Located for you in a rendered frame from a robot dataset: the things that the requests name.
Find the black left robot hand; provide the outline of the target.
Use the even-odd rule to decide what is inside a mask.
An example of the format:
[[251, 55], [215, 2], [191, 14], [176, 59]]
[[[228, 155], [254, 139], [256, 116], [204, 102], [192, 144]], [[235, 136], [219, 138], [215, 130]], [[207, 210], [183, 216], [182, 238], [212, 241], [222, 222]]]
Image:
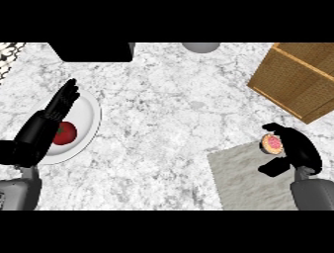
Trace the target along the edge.
[[13, 140], [0, 140], [0, 164], [36, 166], [53, 144], [59, 124], [80, 97], [77, 80], [70, 79], [59, 88], [47, 107], [36, 111]]

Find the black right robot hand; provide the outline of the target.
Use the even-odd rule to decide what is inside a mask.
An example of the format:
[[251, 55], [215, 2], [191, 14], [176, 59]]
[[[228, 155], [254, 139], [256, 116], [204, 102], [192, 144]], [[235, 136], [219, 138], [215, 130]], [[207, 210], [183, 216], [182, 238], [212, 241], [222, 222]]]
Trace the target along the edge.
[[263, 129], [280, 136], [285, 157], [277, 157], [259, 167], [259, 171], [277, 177], [294, 167], [303, 168], [309, 176], [318, 175], [322, 171], [322, 159], [308, 136], [293, 127], [281, 126], [278, 123], [263, 125]]

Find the grey placemat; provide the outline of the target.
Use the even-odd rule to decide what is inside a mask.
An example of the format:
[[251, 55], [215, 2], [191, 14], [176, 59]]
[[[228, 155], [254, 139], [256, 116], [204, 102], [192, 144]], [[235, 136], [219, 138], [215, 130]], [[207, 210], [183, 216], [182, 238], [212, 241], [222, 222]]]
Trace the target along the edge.
[[225, 211], [296, 211], [290, 192], [294, 169], [269, 177], [259, 167], [277, 156], [251, 142], [207, 155]]

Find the red tomato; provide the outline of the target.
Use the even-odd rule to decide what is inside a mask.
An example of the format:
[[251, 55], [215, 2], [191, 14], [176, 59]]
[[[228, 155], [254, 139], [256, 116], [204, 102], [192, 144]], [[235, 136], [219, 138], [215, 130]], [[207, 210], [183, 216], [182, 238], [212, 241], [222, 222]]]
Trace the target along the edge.
[[74, 124], [71, 122], [62, 122], [59, 124], [53, 144], [67, 145], [73, 143], [76, 139], [77, 139], [77, 128]]

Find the white plate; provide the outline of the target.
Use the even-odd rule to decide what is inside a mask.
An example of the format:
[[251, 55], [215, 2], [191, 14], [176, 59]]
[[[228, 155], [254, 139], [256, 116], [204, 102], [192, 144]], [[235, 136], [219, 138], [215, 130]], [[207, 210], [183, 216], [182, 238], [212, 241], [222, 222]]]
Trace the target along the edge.
[[74, 102], [70, 113], [64, 119], [67, 122], [71, 122], [77, 128], [77, 138], [73, 143], [64, 146], [52, 144], [47, 155], [40, 162], [42, 165], [53, 165], [71, 159], [84, 150], [98, 133], [102, 121], [101, 105], [87, 91], [80, 90], [79, 93], [80, 98]]

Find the black appliance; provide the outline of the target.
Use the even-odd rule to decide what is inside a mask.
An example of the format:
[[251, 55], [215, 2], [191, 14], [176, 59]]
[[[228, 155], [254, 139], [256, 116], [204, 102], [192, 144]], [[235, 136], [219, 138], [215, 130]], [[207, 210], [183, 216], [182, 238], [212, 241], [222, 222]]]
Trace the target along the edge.
[[133, 42], [52, 42], [50, 46], [65, 62], [132, 62]]

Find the grey round object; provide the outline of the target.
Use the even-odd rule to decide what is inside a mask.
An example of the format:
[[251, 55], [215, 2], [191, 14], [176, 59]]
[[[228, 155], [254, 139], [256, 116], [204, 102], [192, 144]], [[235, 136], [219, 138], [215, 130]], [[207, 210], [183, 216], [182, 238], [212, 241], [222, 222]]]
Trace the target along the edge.
[[195, 53], [210, 53], [219, 48], [220, 43], [219, 42], [185, 42], [182, 45], [189, 51]]

